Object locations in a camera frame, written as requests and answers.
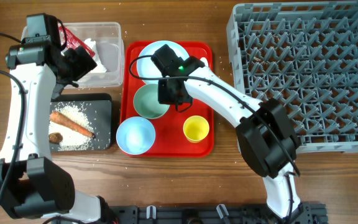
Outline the green bowl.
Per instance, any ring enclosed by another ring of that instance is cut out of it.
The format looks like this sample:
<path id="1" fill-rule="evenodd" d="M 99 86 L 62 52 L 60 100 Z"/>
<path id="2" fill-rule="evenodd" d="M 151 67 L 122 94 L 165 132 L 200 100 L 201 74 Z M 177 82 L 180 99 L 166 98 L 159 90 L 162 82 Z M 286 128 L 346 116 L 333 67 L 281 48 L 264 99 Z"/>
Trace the green bowl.
<path id="1" fill-rule="evenodd" d="M 170 105 L 160 104 L 158 102 L 158 85 L 147 84 L 140 87 L 133 99 L 135 111 L 147 119 L 157 119 L 162 117 Z"/>

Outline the red snack wrapper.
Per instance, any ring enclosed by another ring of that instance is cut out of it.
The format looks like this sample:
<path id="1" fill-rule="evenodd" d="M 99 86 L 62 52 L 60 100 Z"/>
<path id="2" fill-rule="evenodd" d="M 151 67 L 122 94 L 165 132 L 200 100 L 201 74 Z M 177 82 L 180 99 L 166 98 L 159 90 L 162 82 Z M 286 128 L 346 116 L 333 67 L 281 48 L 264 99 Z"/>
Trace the red snack wrapper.
<path id="1" fill-rule="evenodd" d="M 82 40 L 77 38 L 77 36 L 75 36 L 69 29 L 63 29 L 62 27 L 59 27 L 59 31 L 63 35 L 63 37 L 67 38 L 67 48 L 76 49 L 77 47 L 81 46 L 89 53 L 91 57 L 94 57 L 96 55 L 96 53 L 89 46 L 87 46 Z"/>

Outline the large light blue plate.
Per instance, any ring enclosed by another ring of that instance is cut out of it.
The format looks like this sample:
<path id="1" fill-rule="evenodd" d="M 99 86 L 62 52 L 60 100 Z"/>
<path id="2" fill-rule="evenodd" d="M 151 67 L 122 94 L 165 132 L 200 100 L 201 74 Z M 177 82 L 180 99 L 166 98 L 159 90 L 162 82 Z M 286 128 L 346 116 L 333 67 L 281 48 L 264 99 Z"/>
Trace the large light blue plate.
<path id="1" fill-rule="evenodd" d="M 175 54 L 178 57 L 181 57 L 183 60 L 189 57 L 189 54 L 184 47 L 177 44 L 176 42 L 172 42 L 169 40 L 159 40 L 156 42 L 152 42 L 140 52 L 139 56 L 153 55 L 156 50 L 158 50 L 165 44 L 167 44 L 175 52 Z M 151 61 L 150 57 L 138 59 L 136 69 L 138 76 L 142 78 L 162 78 L 161 72 Z"/>

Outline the yellow cup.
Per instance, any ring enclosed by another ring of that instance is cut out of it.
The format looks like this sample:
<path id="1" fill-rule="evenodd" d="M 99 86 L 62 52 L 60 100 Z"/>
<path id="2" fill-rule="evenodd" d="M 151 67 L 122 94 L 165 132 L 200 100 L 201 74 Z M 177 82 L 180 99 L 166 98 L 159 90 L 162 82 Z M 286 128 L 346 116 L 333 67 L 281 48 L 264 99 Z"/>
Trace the yellow cup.
<path id="1" fill-rule="evenodd" d="M 183 124 L 183 133 L 187 140 L 192 143 L 198 143 L 209 134 L 208 121 L 198 115 L 190 116 Z"/>

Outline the white plastic spoon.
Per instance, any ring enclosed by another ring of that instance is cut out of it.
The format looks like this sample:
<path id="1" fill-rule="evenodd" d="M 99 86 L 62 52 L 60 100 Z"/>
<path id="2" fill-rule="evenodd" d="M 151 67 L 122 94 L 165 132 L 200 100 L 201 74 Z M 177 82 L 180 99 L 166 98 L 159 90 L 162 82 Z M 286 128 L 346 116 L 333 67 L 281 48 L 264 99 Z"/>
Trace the white plastic spoon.
<path id="1" fill-rule="evenodd" d="M 208 60 L 205 57 L 201 57 L 200 60 L 204 63 L 206 67 L 209 67 Z"/>

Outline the orange carrot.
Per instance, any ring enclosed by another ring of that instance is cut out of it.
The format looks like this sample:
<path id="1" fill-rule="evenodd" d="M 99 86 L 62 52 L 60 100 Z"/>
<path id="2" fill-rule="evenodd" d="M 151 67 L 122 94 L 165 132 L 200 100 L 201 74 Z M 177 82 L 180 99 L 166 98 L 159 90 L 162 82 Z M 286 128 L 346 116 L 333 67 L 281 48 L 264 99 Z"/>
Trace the orange carrot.
<path id="1" fill-rule="evenodd" d="M 80 126 L 76 122 L 72 121 L 70 118 L 65 116 L 64 114 L 61 114 L 60 112 L 54 111 L 50 114 L 50 120 L 53 123 L 57 123 L 61 126 L 64 126 L 72 131 L 75 131 L 77 133 L 82 134 L 83 136 L 86 136 L 87 138 L 94 138 L 94 133 L 87 130 L 86 128 Z"/>

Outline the small light blue bowl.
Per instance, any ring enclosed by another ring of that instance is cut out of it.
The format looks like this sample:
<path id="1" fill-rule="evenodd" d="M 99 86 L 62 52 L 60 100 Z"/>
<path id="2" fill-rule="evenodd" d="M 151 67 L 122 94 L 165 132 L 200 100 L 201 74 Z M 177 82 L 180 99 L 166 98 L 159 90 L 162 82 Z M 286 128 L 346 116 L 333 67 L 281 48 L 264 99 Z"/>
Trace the small light blue bowl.
<path id="1" fill-rule="evenodd" d="M 137 156 L 147 152 L 155 142 L 153 124 L 146 118 L 135 116 L 124 120 L 116 132 L 116 142 L 126 154 Z"/>

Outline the brown food scrap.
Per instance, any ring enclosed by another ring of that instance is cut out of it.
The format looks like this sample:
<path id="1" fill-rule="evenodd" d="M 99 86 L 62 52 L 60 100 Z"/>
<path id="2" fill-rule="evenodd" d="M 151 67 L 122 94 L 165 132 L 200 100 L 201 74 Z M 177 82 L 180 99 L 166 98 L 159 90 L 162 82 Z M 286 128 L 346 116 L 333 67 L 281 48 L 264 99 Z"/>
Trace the brown food scrap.
<path id="1" fill-rule="evenodd" d="M 48 135 L 49 143 L 60 144 L 63 141 L 63 136 L 60 133 L 51 133 Z"/>

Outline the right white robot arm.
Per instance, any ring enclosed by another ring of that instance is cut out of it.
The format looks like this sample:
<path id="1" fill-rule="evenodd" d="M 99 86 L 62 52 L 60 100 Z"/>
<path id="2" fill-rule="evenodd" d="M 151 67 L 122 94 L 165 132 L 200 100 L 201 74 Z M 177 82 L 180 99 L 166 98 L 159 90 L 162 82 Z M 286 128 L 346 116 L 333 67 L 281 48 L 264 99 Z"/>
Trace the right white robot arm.
<path id="1" fill-rule="evenodd" d="M 300 175 L 295 165 L 300 141 L 281 102 L 241 93 L 200 59 L 191 56 L 183 60 L 167 44 L 151 55 L 151 61 L 162 74 L 158 78 L 159 103 L 180 105 L 197 99 L 231 123 L 243 160 L 263 178 L 268 208 L 290 223 L 300 205 L 293 180 Z"/>

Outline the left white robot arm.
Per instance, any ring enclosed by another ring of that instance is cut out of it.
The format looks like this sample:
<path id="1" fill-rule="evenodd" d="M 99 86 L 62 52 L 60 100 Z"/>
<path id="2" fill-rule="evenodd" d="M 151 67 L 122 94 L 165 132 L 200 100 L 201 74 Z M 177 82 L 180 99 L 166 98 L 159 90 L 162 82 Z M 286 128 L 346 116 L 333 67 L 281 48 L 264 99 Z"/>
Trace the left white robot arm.
<path id="1" fill-rule="evenodd" d="M 27 16 L 27 32 L 6 55 L 12 93 L 0 152 L 0 210 L 46 223 L 116 223 L 102 197 L 76 190 L 71 175 L 52 161 L 48 140 L 51 101 L 67 85 L 77 86 L 96 62 L 83 47 L 67 47 L 64 25 L 54 16 Z"/>

